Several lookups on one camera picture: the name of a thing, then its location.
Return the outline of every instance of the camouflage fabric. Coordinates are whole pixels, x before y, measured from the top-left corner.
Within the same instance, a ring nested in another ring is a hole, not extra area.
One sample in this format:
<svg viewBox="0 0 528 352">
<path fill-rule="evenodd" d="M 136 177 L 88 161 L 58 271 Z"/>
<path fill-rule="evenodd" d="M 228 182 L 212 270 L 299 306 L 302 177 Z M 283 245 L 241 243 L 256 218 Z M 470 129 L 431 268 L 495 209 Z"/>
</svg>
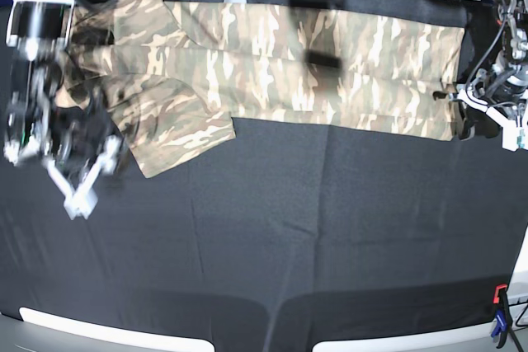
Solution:
<svg viewBox="0 0 528 352">
<path fill-rule="evenodd" d="M 106 92 L 147 177 L 234 138 L 232 117 L 453 137 L 450 104 L 432 93 L 454 80 L 460 28 L 163 0 L 120 0 L 76 18 L 64 89 Z"/>
</svg>

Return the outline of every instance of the red clamp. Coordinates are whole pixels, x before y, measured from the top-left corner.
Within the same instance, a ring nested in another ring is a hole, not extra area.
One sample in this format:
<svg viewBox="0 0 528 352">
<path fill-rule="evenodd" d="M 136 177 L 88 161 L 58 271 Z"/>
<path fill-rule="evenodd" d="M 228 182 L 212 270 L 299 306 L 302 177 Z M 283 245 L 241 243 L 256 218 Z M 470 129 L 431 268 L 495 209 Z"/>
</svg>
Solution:
<svg viewBox="0 0 528 352">
<path fill-rule="evenodd" d="M 507 285 L 507 284 L 499 284 L 499 285 L 495 288 L 495 296 L 493 297 L 493 303 L 494 303 L 494 304 L 498 304 L 498 302 L 499 302 L 499 299 L 498 299 L 498 292 L 499 292 L 499 290 L 502 290 L 502 289 L 508 289 L 508 285 Z"/>
</svg>

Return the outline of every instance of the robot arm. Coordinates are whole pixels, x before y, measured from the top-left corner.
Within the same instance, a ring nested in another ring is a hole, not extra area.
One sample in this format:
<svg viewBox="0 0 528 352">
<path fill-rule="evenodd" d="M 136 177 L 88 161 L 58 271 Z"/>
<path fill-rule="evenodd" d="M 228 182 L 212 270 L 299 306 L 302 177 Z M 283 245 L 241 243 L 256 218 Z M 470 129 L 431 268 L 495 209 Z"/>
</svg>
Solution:
<svg viewBox="0 0 528 352">
<path fill-rule="evenodd" d="M 528 2 L 527 0 L 493 0 L 500 29 L 486 54 L 469 75 L 465 84 L 457 86 L 450 96 L 458 101 L 461 112 L 471 108 L 483 112 L 502 127 L 502 146 L 507 150 L 528 149 Z M 489 54 L 501 41 L 501 51 L 487 70 L 481 68 Z M 466 126 L 471 120 L 466 118 Z M 464 128 L 466 137 L 471 129 Z"/>
<path fill-rule="evenodd" d="M 14 165 L 38 158 L 63 192 L 70 218 L 87 218 L 97 203 L 92 186 L 101 172 L 114 172 L 123 140 L 100 95 L 92 93 L 86 110 L 54 103 L 62 82 L 58 57 L 78 4 L 92 12 L 100 7 L 86 0 L 13 0 L 7 45 L 27 66 L 27 84 L 12 88 L 4 155 Z"/>
</svg>

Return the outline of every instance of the black cloth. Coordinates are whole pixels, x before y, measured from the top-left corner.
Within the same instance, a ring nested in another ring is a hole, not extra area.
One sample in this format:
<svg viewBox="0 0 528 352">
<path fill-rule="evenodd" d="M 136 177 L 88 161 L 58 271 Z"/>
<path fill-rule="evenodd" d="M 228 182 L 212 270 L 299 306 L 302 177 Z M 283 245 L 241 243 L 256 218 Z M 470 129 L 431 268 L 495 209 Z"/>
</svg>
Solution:
<svg viewBox="0 0 528 352">
<path fill-rule="evenodd" d="M 468 20 L 467 11 L 463 1 L 460 0 L 247 0 L 247 2 L 347 10 L 442 26 L 465 27 Z"/>
<path fill-rule="evenodd" d="M 0 312 L 201 338 L 219 352 L 492 320 L 528 224 L 528 154 L 500 139 L 234 127 L 234 141 L 153 179 L 133 160 L 101 178 L 87 221 L 69 221 L 38 164 L 0 159 Z"/>
</svg>

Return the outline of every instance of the camouflage pants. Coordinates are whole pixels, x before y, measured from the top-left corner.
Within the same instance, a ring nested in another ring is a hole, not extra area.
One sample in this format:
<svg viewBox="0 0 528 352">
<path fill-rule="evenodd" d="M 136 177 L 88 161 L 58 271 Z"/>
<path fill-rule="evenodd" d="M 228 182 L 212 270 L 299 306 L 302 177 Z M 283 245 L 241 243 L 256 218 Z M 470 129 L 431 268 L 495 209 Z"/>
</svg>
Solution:
<svg viewBox="0 0 528 352">
<path fill-rule="evenodd" d="M 460 28 L 163 0 L 76 18 L 59 104 L 83 84 L 101 87 L 146 177 L 235 138 L 232 117 L 453 137 L 450 104 L 432 93 L 455 79 Z"/>
</svg>

